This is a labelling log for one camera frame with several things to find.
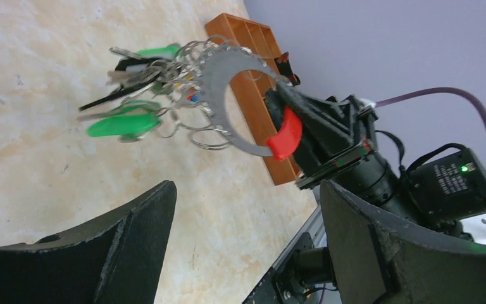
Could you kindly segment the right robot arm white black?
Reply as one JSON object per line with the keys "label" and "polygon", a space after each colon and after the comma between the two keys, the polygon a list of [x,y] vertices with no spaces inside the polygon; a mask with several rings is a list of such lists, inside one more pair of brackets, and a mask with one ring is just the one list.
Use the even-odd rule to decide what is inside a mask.
{"label": "right robot arm white black", "polygon": [[293,157],[301,170],[300,189],[334,181],[379,208],[435,232],[471,240],[461,221],[486,214],[486,170],[466,146],[447,143],[394,172],[379,153],[375,108],[430,94],[454,94],[477,110],[486,130],[486,109],[474,95],[434,87],[372,103],[355,96],[342,101],[312,98],[279,84],[264,96],[279,128],[293,111],[302,137]]}

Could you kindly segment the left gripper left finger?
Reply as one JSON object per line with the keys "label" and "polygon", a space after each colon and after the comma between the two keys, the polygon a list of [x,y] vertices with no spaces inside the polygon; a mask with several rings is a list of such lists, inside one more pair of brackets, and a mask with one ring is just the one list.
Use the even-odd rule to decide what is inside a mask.
{"label": "left gripper left finger", "polygon": [[0,303],[153,303],[176,202],[165,180],[71,229],[0,247]]}

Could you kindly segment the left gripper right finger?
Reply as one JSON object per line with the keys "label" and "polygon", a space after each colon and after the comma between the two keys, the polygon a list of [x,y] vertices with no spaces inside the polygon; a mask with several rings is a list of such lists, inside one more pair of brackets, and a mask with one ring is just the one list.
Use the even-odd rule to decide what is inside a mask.
{"label": "left gripper right finger", "polygon": [[486,303],[486,245],[431,231],[334,182],[321,210],[342,303]]}

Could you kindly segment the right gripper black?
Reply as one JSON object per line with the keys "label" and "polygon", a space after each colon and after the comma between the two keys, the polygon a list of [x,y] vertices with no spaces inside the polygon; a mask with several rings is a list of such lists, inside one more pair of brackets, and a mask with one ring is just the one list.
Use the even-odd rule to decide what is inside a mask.
{"label": "right gripper black", "polygon": [[373,106],[354,95],[319,99],[279,82],[264,102],[277,130],[266,145],[276,160],[294,159],[299,189],[350,171],[377,149]]}

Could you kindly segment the keyring with coloured keys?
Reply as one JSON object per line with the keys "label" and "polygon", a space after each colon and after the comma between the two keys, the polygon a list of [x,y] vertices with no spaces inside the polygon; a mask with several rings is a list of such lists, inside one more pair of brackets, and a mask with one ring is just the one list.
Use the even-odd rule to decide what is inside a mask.
{"label": "keyring with coloured keys", "polygon": [[235,146],[250,155],[273,158],[266,143],[260,146],[242,138],[227,115],[225,91],[239,73],[255,71],[288,82],[248,47],[214,35],[185,45],[137,52],[112,47],[110,51],[120,57],[121,67],[107,73],[108,85],[117,85],[117,89],[79,108],[81,120],[92,122],[89,136],[118,136],[123,143],[133,143],[157,130],[164,115],[171,117],[176,129],[183,129],[178,110],[197,108],[208,122],[203,127],[189,127],[189,137],[213,131],[224,139],[220,144],[199,142],[199,148]]}

